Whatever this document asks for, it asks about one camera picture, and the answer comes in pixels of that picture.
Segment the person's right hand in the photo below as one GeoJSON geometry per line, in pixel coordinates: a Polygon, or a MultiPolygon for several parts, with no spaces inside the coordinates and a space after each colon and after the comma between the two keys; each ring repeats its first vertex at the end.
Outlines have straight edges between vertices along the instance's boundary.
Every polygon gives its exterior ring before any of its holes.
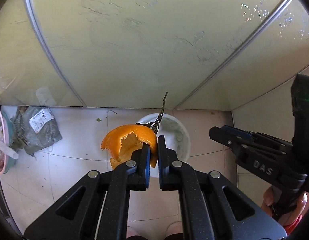
{"type": "MultiPolygon", "coordinates": [[[[289,235],[302,219],[302,212],[304,211],[308,201],[308,196],[304,192],[297,200],[297,207],[291,212],[287,220],[283,224],[286,233],[289,235]]],[[[270,206],[274,203],[273,189],[270,186],[263,194],[263,202],[261,209],[265,211],[270,217],[273,216],[270,206]]]]}

